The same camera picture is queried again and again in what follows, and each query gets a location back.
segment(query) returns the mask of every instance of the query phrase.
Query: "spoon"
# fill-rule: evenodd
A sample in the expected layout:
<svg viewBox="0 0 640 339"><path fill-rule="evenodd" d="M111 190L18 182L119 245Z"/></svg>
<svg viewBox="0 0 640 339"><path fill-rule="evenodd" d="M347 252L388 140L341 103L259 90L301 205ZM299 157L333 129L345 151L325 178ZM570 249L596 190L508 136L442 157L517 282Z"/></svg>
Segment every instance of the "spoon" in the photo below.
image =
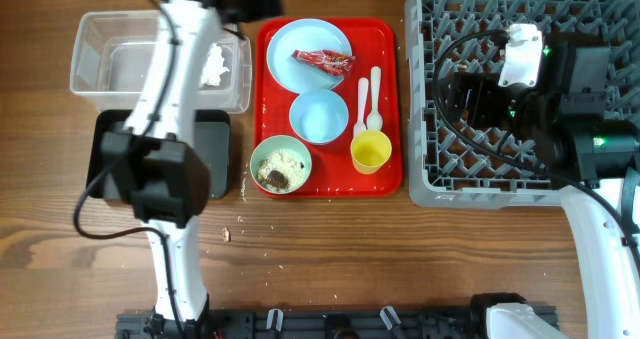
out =
<svg viewBox="0 0 640 339"><path fill-rule="evenodd" d="M364 106L367 104L367 92L369 91L369 79L360 78L358 80L358 121L353 126L353 137L367 130L364 125Z"/></svg>
<svg viewBox="0 0 640 339"><path fill-rule="evenodd" d="M378 112L378 96L380 95L380 67L371 68L371 113L367 117L369 130L382 129L382 116Z"/></svg>

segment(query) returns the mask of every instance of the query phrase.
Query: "red candy wrapper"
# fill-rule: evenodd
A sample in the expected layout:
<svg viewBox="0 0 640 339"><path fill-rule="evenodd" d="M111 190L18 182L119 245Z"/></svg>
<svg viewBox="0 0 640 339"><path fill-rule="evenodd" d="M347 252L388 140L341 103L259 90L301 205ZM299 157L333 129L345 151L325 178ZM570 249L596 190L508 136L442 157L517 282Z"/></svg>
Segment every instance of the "red candy wrapper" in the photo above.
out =
<svg viewBox="0 0 640 339"><path fill-rule="evenodd" d="M337 53L328 49L313 52L296 50L293 52L292 57L334 77L347 75L353 69L353 64L356 60L355 56Z"/></svg>

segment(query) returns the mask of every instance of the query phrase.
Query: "wooden surface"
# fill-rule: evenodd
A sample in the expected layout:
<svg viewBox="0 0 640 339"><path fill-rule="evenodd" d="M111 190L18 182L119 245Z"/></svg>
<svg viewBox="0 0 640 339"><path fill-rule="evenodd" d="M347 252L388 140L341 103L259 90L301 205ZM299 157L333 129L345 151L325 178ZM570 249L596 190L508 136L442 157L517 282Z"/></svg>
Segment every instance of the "wooden surface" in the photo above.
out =
<svg viewBox="0 0 640 339"><path fill-rule="evenodd" d="M386 21L400 47L406 122L405 0L283 1L291 16ZM70 219L97 116L69 91L78 23L88 11L146 8L143 0L0 1L2 338L112 338L116 314L154 303L146 239L90 241L76 235ZM245 26L252 41L260 25ZM213 308L417 308L513 291L556 305L563 331L586 336L575 246L559 208L424 209L409 198L406 177L383 199L269 200L242 174L252 121L252 110L232 117L231 191L210 202L201 221L200 256ZM130 209L100 201L90 201L83 215L95 231L137 225ZM223 227L231 230L229 243Z"/></svg>

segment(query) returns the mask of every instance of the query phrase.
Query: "gray dish rack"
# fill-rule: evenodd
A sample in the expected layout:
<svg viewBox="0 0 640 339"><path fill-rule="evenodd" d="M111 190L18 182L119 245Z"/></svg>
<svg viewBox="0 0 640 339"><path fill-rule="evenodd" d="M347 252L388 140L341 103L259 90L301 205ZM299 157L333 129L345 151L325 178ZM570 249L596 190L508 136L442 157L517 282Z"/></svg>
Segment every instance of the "gray dish rack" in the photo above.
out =
<svg viewBox="0 0 640 339"><path fill-rule="evenodd" d="M410 68L409 193L418 205L497 209L509 205L559 205L549 181L476 154L449 132L430 95L434 64L457 38L513 23L552 31L597 34L611 45L607 118L640 123L640 20L634 0L407 0L406 53ZM454 71L499 72L502 61L489 39L472 40L454 52L442 76ZM480 131L463 121L474 141L496 149L505 131ZM503 154L534 165L535 143L507 139Z"/></svg>

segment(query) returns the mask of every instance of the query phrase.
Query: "green light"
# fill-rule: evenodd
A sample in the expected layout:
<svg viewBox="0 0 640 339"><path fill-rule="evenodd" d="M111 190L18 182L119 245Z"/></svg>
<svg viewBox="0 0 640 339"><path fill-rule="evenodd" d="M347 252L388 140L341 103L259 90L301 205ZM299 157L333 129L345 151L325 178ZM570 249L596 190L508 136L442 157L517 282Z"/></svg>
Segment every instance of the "green light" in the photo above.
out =
<svg viewBox="0 0 640 339"><path fill-rule="evenodd" d="M605 138L593 138L593 146L602 146L607 143L607 139Z"/></svg>

